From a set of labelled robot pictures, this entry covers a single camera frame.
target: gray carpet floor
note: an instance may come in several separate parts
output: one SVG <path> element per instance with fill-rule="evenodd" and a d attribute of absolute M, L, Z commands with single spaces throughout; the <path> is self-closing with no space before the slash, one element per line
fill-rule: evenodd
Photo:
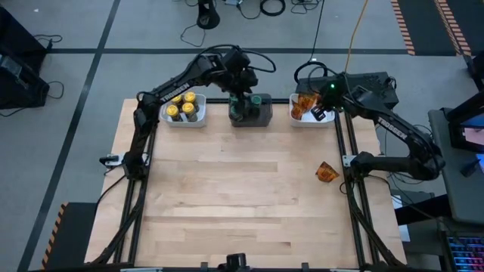
<path fill-rule="evenodd" d="M 60 34 L 64 40 L 54 48 L 79 49 L 70 54 L 49 54 L 41 76 L 45 81 L 65 84 L 61 100 L 47 101 L 45 107 L 28 109 L 0 119 L 2 151 L 2 190 L 0 190 L 0 263 L 5 271 L 16 270 L 32 231 L 39 207 L 61 152 L 79 96 L 86 88 L 96 48 L 115 0 L 0 0 L 8 11 L 35 34 Z M 318 9 L 306 15 L 283 13 L 280 17 L 261 16 L 245 20 L 239 11 L 218 0 L 219 27 L 206 31 L 203 46 L 235 43 L 250 48 L 311 48 Z M 317 48 L 348 48 L 363 1 L 327 0 Z M 244 13 L 258 12 L 259 1 L 246 0 Z M 269 3 L 268 9 L 277 9 Z M 121 0 L 105 48 L 193 48 L 180 41 L 186 26 L 194 23 L 196 8 L 184 1 Z M 202 30 L 190 29 L 185 38 L 200 42 Z M 372 0 L 363 17 L 354 48 L 404 49 L 390 0 Z M 95 76 L 87 86 L 88 96 L 80 116 L 51 208 L 36 244 L 30 269 L 40 268 L 51 228 L 62 202 L 95 202 L 100 195 L 104 168 L 100 156 L 110 152 L 121 110 L 126 98 L 138 91 L 151 90 L 176 76 L 193 54 L 102 54 Z M 274 74 L 259 73 L 256 92 L 287 98 L 296 83 L 293 71 L 309 54 L 268 54 L 278 65 Z M 333 70 L 344 68 L 346 55 L 316 54 Z M 255 65 L 263 60 L 253 58 Z M 398 82 L 400 103 L 395 112 L 410 123 L 429 126 L 427 111 L 454 107 L 476 93 L 465 71 L 462 57 L 414 57 L 407 54 L 354 54 L 349 73 L 387 71 Z M 51 94 L 60 91 L 52 85 Z M 225 97 L 217 88 L 200 89 L 208 97 Z M 406 156 L 406 146 L 383 131 L 377 131 L 382 151 Z M 441 179 L 419 185 L 399 182 L 405 190 L 445 193 Z"/>

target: white label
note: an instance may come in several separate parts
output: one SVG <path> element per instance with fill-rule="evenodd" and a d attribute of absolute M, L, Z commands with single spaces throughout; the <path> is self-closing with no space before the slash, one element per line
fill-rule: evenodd
<path fill-rule="evenodd" d="M 161 98 L 161 101 L 163 102 L 167 102 L 168 100 L 171 100 L 172 98 L 174 98 L 175 96 L 177 96 L 178 94 L 181 94 L 182 92 L 184 91 L 187 91 L 188 88 L 190 88 L 190 84 L 188 83 L 185 83 L 183 84 L 182 86 L 178 87 L 177 89 L 175 89 L 174 91 L 170 92 L 169 94 L 165 95 L 164 97 Z"/>
<path fill-rule="evenodd" d="M 398 128 L 394 127 L 392 124 L 388 123 L 385 119 L 378 117 L 378 122 L 384 126 L 386 129 L 393 132 L 395 135 L 399 136 L 402 140 L 407 138 L 407 135 L 401 132 Z"/>

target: computer monitor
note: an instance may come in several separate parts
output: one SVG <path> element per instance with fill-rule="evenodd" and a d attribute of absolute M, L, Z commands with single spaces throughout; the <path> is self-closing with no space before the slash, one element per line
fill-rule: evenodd
<path fill-rule="evenodd" d="M 484 153 L 484 92 L 479 92 L 453 110 L 444 110 L 451 145 Z"/>

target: orange and black hazard tape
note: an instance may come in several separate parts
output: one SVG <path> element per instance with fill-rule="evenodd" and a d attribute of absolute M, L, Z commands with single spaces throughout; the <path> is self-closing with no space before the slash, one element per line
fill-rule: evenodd
<path fill-rule="evenodd" d="M 69 203 L 65 202 L 60 205 L 59 213 L 57 214 L 57 219 L 55 219 L 54 228 L 52 229 L 51 238 L 48 240 L 47 249 L 45 249 L 44 258 L 42 259 L 41 270 L 45 270 L 47 267 L 48 257 L 52 252 L 52 247 L 54 246 L 55 236 L 61 225 L 62 216 Z"/>
<path fill-rule="evenodd" d="M 454 45 L 457 55 L 465 54 L 470 56 L 470 47 L 462 34 L 461 28 L 457 24 L 454 15 L 447 4 L 447 0 L 433 0 L 436 4 L 437 10 L 440 13 L 442 22 L 447 30 L 448 37 L 451 39 Z"/>
<path fill-rule="evenodd" d="M 407 25 L 403 19 L 402 11 L 397 0 L 391 0 L 393 11 L 395 12 L 396 21 L 399 23 L 400 32 L 402 32 L 403 42 L 410 55 L 415 55 L 414 44 L 411 42 L 410 33 L 408 33 Z"/>

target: wooden table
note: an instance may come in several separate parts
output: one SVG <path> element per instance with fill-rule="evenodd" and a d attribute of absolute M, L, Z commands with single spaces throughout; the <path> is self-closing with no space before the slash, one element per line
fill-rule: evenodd
<path fill-rule="evenodd" d="M 251 267 L 358 267 L 348 203 L 339 191 L 343 179 L 324 183 L 315 176 L 323 161 L 343 173 L 334 128 L 293 128 L 288 105 L 273 107 L 267 128 L 232 128 L 226 104 L 208 106 L 205 128 L 160 123 L 136 266 L 199 267 L 208 261 L 216 267 L 227 254 L 244 252 Z M 125 100 L 113 153 L 129 149 L 135 108 L 135 100 Z M 360 151 L 378 154 L 373 123 L 353 121 Z M 111 172 L 103 190 L 122 175 L 122 169 Z M 375 230 L 406 262 L 388 186 L 372 178 L 366 186 Z M 99 205 L 86 261 L 116 233 L 126 188 L 127 182 L 119 184 Z M 129 233 L 123 260 L 130 239 Z"/>

